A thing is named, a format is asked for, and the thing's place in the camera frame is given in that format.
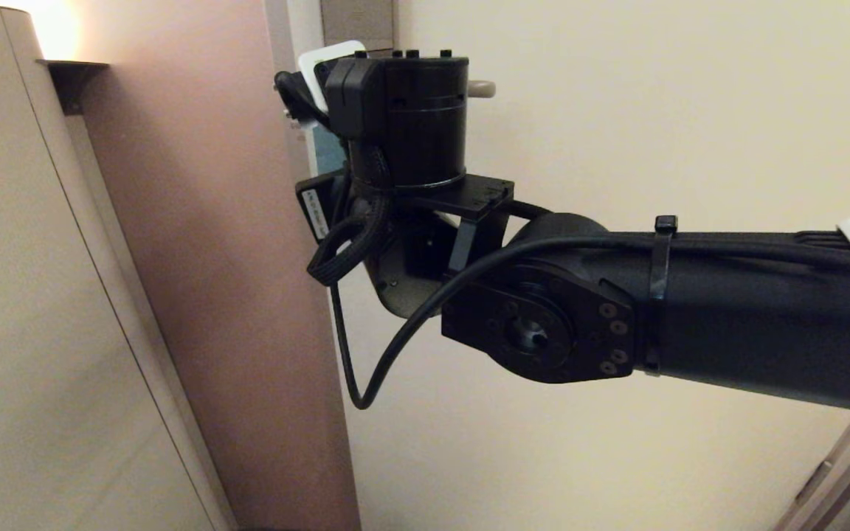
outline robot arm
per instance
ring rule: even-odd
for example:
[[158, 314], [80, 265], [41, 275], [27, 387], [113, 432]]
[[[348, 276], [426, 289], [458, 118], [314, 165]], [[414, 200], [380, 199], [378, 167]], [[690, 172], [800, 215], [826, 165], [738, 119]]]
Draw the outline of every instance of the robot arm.
[[[610, 232], [466, 172], [466, 58], [356, 50], [307, 64], [276, 84], [291, 117], [330, 128], [348, 152], [343, 171], [301, 182], [297, 197], [355, 406], [370, 406], [408, 339], [440, 314], [443, 336], [541, 383], [638, 369], [850, 408], [850, 242], [840, 232], [688, 233], [674, 216], [652, 232]], [[322, 87], [322, 104], [307, 85]], [[512, 215], [530, 222], [505, 245]], [[407, 319], [365, 394], [336, 286], [360, 262], [385, 308]]]

